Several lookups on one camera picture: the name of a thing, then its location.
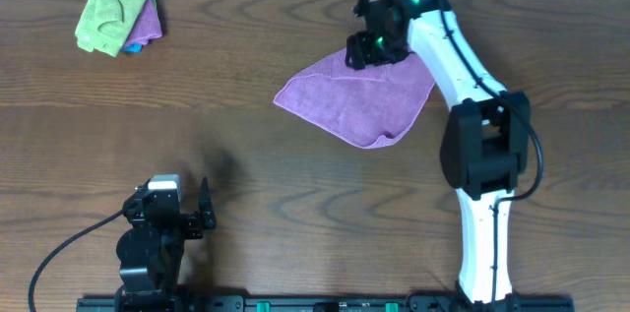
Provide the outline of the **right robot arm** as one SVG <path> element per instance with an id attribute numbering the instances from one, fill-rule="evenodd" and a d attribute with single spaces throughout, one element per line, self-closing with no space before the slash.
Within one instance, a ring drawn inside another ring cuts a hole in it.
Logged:
<path id="1" fill-rule="evenodd" d="M 478 60 L 448 0 L 358 0 L 365 31 L 346 40 L 346 64 L 362 70 L 417 54 L 449 108 L 440 163 L 458 196 L 463 263 L 458 290 L 467 304 L 506 307 L 509 211 L 528 162 L 530 105 Z"/>

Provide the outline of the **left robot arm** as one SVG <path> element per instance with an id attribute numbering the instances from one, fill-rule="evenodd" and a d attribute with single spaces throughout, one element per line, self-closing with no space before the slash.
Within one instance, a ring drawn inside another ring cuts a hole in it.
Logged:
<path id="1" fill-rule="evenodd" d="M 204 237 L 217 225 L 208 180 L 201 181 L 198 210 L 181 211 L 180 177 L 156 175 L 135 189 L 122 208 L 132 228 L 117 242 L 122 286 L 116 311 L 189 311 L 194 302 L 178 286 L 185 242 Z"/>

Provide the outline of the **purple microfiber cloth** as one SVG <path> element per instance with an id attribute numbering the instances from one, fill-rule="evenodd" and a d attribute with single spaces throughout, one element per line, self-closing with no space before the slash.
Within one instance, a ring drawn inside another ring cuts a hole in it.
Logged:
<path id="1" fill-rule="evenodd" d="M 342 49 L 303 69 L 274 104 L 361 149 L 395 145 L 412 127 L 435 82 L 412 54 L 354 70 Z"/>

